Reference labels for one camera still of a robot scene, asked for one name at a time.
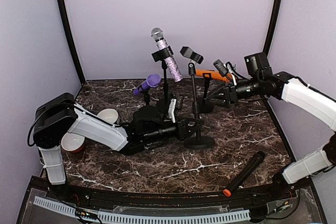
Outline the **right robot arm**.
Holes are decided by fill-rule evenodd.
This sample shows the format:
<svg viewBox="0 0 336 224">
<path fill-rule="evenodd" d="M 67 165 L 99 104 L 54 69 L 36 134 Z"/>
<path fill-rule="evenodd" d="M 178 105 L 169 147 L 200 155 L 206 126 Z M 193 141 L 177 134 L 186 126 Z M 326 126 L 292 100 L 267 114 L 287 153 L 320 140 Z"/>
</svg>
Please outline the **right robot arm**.
<svg viewBox="0 0 336 224">
<path fill-rule="evenodd" d="M 274 97 L 298 106 L 317 117 L 331 130 L 335 130 L 335 99 L 312 88 L 300 77 L 287 72 L 273 73 L 264 52 L 245 56 L 249 79 L 241 79 L 237 84 L 225 83 L 212 91 L 206 101 L 220 98 L 224 107 L 237 105 L 240 99 L 255 95 Z M 272 194 L 279 195 L 303 178 L 335 167 L 335 136 L 326 145 L 282 168 L 272 178 Z"/>
</svg>

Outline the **orange toy microphone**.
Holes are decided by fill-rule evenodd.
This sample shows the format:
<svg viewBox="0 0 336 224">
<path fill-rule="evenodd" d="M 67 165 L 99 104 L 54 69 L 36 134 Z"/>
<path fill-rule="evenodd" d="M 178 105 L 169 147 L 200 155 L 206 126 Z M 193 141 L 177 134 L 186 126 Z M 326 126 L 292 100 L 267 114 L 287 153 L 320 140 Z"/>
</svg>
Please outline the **orange toy microphone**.
<svg viewBox="0 0 336 224">
<path fill-rule="evenodd" d="M 203 77 L 203 78 L 210 78 L 210 79 L 224 81 L 224 82 L 233 82 L 233 77 L 230 73 L 228 73 L 225 77 L 222 77 L 218 71 L 213 71 L 213 70 L 196 69 L 196 76 Z"/>
</svg>

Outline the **black stand ring clip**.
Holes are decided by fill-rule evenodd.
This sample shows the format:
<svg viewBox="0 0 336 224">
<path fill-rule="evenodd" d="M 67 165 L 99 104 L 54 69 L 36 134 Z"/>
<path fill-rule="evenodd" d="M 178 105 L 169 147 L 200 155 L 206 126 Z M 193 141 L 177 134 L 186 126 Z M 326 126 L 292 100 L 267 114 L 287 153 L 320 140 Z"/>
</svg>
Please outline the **black stand ring clip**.
<svg viewBox="0 0 336 224">
<path fill-rule="evenodd" d="M 149 86 L 147 88 L 145 88 L 143 86 L 140 86 L 140 88 L 139 88 L 139 92 L 141 94 L 143 94 L 144 102 L 145 102 L 146 106 L 150 105 L 150 101 L 151 101 L 150 94 L 149 94 L 150 89 L 152 89 L 151 86 Z"/>
</svg>

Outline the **tall stand large clip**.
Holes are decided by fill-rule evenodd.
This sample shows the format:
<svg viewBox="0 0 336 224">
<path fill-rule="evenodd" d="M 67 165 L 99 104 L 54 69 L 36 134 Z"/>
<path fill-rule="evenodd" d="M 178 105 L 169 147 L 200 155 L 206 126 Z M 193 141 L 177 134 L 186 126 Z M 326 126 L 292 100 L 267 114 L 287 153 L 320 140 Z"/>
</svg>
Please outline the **tall stand large clip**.
<svg viewBox="0 0 336 224">
<path fill-rule="evenodd" d="M 167 82 L 167 69 L 171 72 L 173 78 L 176 77 L 176 63 L 174 63 L 173 53 L 171 47 L 165 47 L 152 54 L 155 62 L 161 61 L 161 67 L 163 69 L 163 91 L 164 96 L 160 98 L 156 103 L 156 108 L 160 113 L 165 113 L 168 109 L 170 98 L 169 98 L 169 85 Z"/>
</svg>

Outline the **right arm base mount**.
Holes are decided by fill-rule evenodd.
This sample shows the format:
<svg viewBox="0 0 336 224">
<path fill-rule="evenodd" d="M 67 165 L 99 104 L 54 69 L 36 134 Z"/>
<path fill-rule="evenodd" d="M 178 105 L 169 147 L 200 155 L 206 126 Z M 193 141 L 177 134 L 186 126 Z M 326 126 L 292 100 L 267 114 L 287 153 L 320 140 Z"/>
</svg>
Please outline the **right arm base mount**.
<svg viewBox="0 0 336 224">
<path fill-rule="evenodd" d="M 270 197 L 272 199 L 279 199 L 281 196 L 291 196 L 291 186 L 286 182 L 282 173 L 277 172 L 272 177 L 272 184 L 270 188 Z"/>
</svg>

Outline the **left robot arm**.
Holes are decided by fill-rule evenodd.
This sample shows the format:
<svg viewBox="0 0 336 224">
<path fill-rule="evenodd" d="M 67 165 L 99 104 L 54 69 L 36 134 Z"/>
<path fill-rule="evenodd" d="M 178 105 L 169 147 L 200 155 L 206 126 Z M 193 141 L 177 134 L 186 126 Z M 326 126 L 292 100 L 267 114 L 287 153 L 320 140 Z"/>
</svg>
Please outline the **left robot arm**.
<svg viewBox="0 0 336 224">
<path fill-rule="evenodd" d="M 176 116 L 175 109 L 176 106 L 171 105 L 163 118 L 156 107 L 146 105 L 134 112 L 131 122 L 117 124 L 89 112 L 75 102 L 71 93 L 66 92 L 36 110 L 27 144 L 38 147 L 50 187 L 65 188 L 67 175 L 60 142 L 67 133 L 88 138 L 130 156 L 171 137 L 185 141 L 200 131 L 203 120 Z"/>
</svg>

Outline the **purple toy microphone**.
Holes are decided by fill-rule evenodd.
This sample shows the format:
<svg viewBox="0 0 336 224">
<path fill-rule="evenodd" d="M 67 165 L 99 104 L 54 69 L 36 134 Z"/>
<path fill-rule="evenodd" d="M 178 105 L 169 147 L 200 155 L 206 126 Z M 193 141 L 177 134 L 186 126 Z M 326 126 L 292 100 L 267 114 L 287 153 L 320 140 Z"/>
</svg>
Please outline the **purple toy microphone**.
<svg viewBox="0 0 336 224">
<path fill-rule="evenodd" d="M 139 95 L 143 91 L 147 91 L 150 88 L 156 88 L 161 82 L 161 77 L 159 74 L 150 74 L 147 78 L 133 90 L 134 95 Z"/>
</svg>

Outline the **glitter microphone silver head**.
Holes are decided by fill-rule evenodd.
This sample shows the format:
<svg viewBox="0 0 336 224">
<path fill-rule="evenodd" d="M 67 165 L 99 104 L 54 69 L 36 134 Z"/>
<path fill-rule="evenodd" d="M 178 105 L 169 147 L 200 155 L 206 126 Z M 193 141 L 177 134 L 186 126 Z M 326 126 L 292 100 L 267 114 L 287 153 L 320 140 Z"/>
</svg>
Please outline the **glitter microphone silver head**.
<svg viewBox="0 0 336 224">
<path fill-rule="evenodd" d="M 183 79 L 182 74 L 177 66 L 177 63 L 173 57 L 173 51 L 166 42 L 163 36 L 163 30 L 160 28 L 153 28 L 151 30 L 151 37 L 154 39 L 158 51 L 152 54 L 155 62 L 163 60 L 170 71 L 170 74 L 175 82 L 179 82 Z"/>
</svg>

